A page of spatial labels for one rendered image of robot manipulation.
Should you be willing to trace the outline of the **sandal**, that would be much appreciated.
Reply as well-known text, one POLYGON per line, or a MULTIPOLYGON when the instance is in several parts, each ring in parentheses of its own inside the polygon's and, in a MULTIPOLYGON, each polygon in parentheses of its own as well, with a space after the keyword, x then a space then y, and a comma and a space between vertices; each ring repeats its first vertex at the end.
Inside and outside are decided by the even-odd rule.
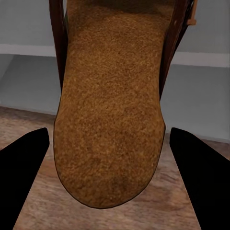
POLYGON ((164 142, 160 100, 198 0, 49 0, 61 97, 58 177, 81 204, 108 209, 139 195, 164 142))

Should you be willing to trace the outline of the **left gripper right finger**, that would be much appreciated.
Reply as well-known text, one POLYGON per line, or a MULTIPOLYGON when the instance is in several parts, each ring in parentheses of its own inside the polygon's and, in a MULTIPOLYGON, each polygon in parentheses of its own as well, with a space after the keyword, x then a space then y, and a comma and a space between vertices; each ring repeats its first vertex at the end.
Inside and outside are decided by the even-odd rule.
POLYGON ((178 128, 169 144, 201 229, 230 230, 230 161, 178 128))

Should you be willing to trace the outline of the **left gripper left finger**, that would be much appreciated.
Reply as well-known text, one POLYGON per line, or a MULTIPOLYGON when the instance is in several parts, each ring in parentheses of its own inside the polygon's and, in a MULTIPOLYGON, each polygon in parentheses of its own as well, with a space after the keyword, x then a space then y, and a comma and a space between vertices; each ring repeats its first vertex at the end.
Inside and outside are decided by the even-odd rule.
POLYGON ((0 230, 12 230, 50 146, 46 127, 0 151, 0 230))

